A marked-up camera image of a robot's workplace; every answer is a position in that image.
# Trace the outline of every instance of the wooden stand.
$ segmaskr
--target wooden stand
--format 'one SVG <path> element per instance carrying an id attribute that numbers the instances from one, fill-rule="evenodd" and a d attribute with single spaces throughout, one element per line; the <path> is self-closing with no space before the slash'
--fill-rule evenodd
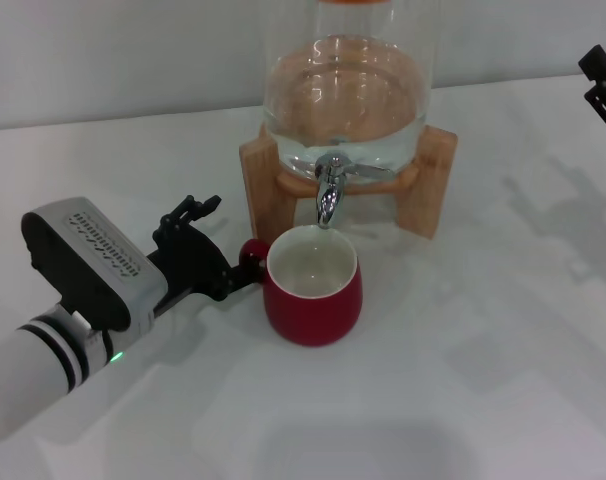
<path id="1" fill-rule="evenodd" d="M 432 239 L 457 143 L 455 134 L 428 126 L 419 139 L 416 157 L 394 181 L 348 185 L 346 194 L 393 194 L 399 227 Z M 297 200 L 316 198 L 318 184 L 296 177 L 281 166 L 278 146 L 264 127 L 259 138 L 241 146 L 240 156 L 252 232 L 259 240 L 272 243 L 294 226 Z"/>

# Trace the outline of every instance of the water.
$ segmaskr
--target water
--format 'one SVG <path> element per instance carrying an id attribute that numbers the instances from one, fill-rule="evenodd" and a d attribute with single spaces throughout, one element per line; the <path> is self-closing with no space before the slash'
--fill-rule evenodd
<path id="1" fill-rule="evenodd" d="M 340 291 L 351 280 L 353 271 L 352 253 L 333 243 L 297 243 L 270 261 L 272 278 L 288 292 L 302 297 Z"/>
<path id="2" fill-rule="evenodd" d="M 305 176 L 312 169 L 302 170 L 302 162 L 313 165 L 337 150 L 354 162 L 399 171 L 414 157 L 428 95 L 419 68 L 396 47 L 334 35 L 275 66 L 265 123 L 281 161 Z"/>

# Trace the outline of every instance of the glass beverage dispenser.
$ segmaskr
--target glass beverage dispenser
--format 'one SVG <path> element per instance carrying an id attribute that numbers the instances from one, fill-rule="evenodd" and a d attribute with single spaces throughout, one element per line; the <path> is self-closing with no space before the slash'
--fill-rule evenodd
<path id="1" fill-rule="evenodd" d="M 314 178 L 328 153 L 394 173 L 411 162 L 425 126 L 440 0 L 262 0 L 261 7 L 265 125 L 282 165 Z"/>

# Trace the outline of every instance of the black stripe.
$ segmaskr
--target black stripe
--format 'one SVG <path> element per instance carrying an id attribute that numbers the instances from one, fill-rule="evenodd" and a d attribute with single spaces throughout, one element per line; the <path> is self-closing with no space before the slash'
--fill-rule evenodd
<path id="1" fill-rule="evenodd" d="M 56 341 L 54 341 L 47 333 L 41 330 L 34 325 L 23 325 L 18 330 L 25 330 L 27 332 L 33 333 L 37 337 L 39 337 L 43 342 L 50 347 L 50 350 L 56 355 L 56 358 L 61 362 L 61 366 L 63 370 L 65 370 L 65 376 L 67 377 L 67 393 L 70 393 L 74 390 L 74 386 L 76 385 L 76 375 L 74 375 L 74 368 L 72 368 L 72 362 L 67 357 L 65 350 L 63 350 Z"/>
<path id="2" fill-rule="evenodd" d="M 114 358 L 114 344 L 112 343 L 112 338 L 110 338 L 110 333 L 107 330 L 103 330 L 103 345 L 105 345 L 105 354 L 107 355 L 107 361 L 105 364 L 107 365 Z"/>
<path id="3" fill-rule="evenodd" d="M 76 355 L 76 358 L 79 361 L 79 365 L 81 366 L 81 384 L 85 382 L 90 376 L 90 362 L 87 360 L 87 355 L 85 351 L 79 347 L 78 343 L 74 339 L 70 333 L 62 328 L 59 323 L 52 317 L 48 317 L 47 315 L 42 315 L 40 317 L 36 317 L 34 320 L 38 320 L 39 322 L 43 322 L 49 327 L 53 328 L 56 333 L 61 335 L 63 340 L 69 345 L 69 347 Z"/>

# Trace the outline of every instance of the white table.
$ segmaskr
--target white table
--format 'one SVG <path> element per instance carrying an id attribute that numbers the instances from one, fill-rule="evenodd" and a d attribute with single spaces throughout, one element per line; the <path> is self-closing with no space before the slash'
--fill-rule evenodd
<path id="1" fill-rule="evenodd" d="M 0 444 L 0 480 L 606 480 L 606 127 L 580 77 L 434 93 L 460 135 L 433 242 L 350 198 L 356 329 L 320 350 L 271 331 L 258 288 L 186 300 Z M 247 108 L 0 131 L 0 338 L 57 295 L 21 215 L 85 195 L 144 251 L 185 195 L 232 260 L 250 236 Z M 311 205 L 299 221 L 310 223 Z"/>

